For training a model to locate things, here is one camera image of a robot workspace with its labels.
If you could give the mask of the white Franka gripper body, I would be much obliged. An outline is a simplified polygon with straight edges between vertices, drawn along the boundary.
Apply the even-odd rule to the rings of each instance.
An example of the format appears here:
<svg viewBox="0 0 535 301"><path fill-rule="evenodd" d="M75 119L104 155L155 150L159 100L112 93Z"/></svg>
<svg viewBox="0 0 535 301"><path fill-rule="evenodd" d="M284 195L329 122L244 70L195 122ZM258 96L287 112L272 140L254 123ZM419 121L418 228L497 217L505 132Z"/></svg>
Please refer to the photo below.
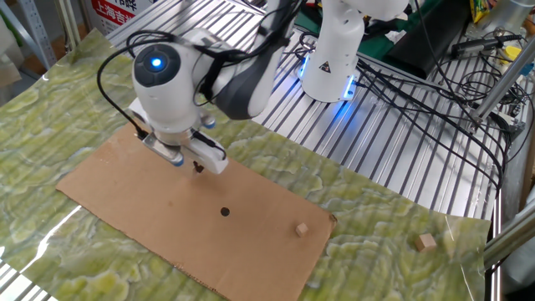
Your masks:
<svg viewBox="0 0 535 301"><path fill-rule="evenodd" d="M186 158L196 161L206 170L221 174L228 164L227 153L222 145L201 131L202 127L211 129L216 125L215 117L203 108L196 108L193 115L197 120L193 126L173 135L158 133L150 124L148 115L136 98L128 110L143 125L150 127L150 133L142 139L143 144L173 166L181 166Z"/></svg>

